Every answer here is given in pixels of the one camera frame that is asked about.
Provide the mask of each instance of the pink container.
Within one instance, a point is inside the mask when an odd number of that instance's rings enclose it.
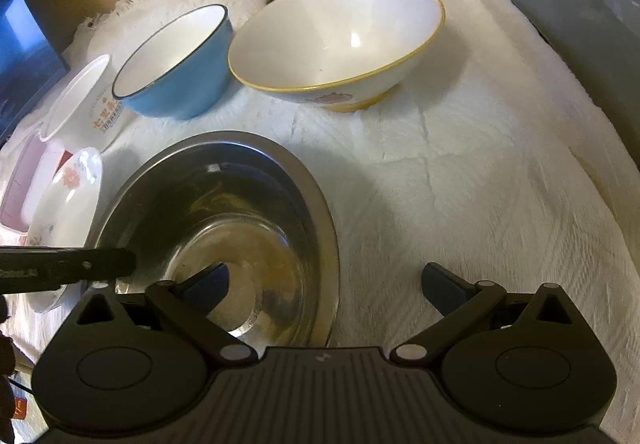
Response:
[[[2,197],[0,225],[25,236],[44,190],[70,156],[59,141],[43,142],[38,133],[33,135],[20,153]]]

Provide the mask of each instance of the gray surface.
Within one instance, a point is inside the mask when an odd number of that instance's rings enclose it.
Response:
[[[105,442],[52,431],[41,444]],[[503,434],[467,419],[424,370],[394,366],[377,348],[271,348],[228,369],[182,418],[120,444],[526,444],[611,440],[591,427],[571,436]]]
[[[640,0],[512,1],[564,59],[640,165]]]

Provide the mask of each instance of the blue screen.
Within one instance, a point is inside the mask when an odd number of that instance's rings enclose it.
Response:
[[[66,74],[24,0],[0,0],[0,145]]]

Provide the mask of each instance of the white bowl with yellow rim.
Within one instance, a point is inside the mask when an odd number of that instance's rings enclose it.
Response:
[[[362,109],[420,63],[444,19],[440,0],[276,0],[238,30],[229,67],[280,99]]]

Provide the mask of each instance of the white container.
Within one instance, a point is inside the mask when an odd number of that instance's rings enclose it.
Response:
[[[108,54],[86,65],[49,111],[40,130],[43,141],[56,138],[71,153],[87,146],[104,151],[133,113],[111,96],[115,75]]]
[[[58,141],[43,142],[36,133],[24,144],[0,204],[0,225],[26,236],[44,190],[58,170],[65,150]]]

